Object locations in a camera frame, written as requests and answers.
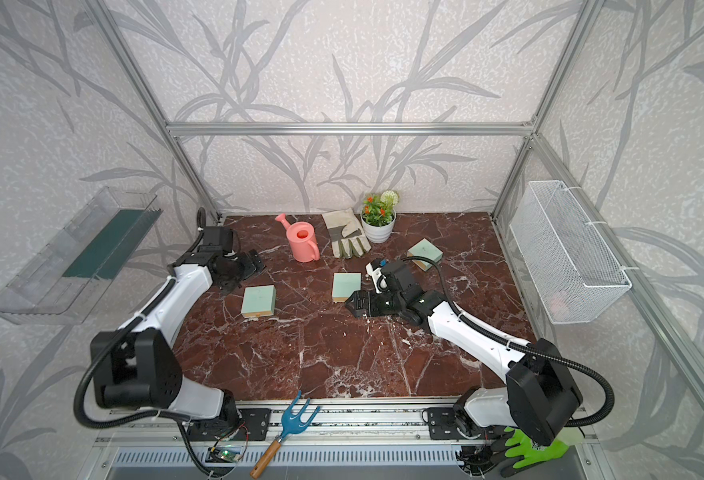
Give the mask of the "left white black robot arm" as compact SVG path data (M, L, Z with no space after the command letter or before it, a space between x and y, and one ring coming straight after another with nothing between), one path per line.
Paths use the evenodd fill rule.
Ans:
M200 227L193 244L168 265L160 290L119 329L92 339L91 363L73 401L79 424L107 429L161 417L225 433L241 425L233 394L186 377L173 352L185 317L204 293L217 286L228 294L263 270L256 251L239 247L232 229Z

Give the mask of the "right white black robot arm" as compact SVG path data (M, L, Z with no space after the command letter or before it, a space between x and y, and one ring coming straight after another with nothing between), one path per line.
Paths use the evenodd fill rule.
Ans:
M501 388L477 388L458 401L457 419L467 435L513 427L549 446L563 430L594 425L612 413L616 394L602 374L563 357L546 339L530 342L480 320L455 302L445 281L438 290L423 289L412 260L368 264L373 289L353 292L345 306L357 318L398 317L458 346L503 380Z

